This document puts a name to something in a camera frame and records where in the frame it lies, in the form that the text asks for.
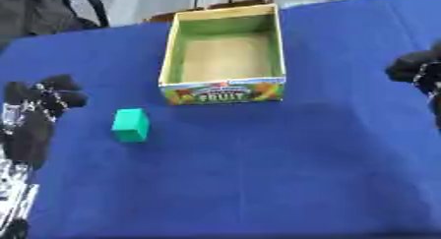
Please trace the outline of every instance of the table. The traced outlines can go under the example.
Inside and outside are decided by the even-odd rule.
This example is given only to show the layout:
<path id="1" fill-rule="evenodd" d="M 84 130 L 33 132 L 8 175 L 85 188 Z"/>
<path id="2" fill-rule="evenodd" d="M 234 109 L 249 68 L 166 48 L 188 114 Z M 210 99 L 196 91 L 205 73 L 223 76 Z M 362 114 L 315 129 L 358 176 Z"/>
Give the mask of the table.
<path id="1" fill-rule="evenodd" d="M 439 231 L 439 133 L 426 98 L 384 74 L 440 37 L 439 1 L 283 10 L 283 102 L 166 105 L 168 24 L 17 41 L 0 86 L 71 73 L 91 98 L 57 124 L 31 236 Z M 112 136 L 126 107 L 147 110 L 146 143 Z"/>

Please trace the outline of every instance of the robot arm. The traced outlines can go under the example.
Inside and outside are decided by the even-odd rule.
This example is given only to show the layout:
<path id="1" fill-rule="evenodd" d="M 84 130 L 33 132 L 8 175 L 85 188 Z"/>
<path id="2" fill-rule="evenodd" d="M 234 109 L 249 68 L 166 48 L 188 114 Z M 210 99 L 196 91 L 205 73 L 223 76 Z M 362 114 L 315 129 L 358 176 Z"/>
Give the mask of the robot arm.
<path id="1" fill-rule="evenodd" d="M 0 238 L 26 238 L 26 221 L 38 186 L 33 173 L 45 162 L 54 124 L 87 98 L 69 75 L 28 86 L 10 82 L 4 89 L 0 121 Z"/>
<path id="2" fill-rule="evenodd" d="M 441 129 L 441 43 L 432 49 L 398 58 L 386 70 L 392 81 L 413 84 L 429 97 L 429 105 Z"/>

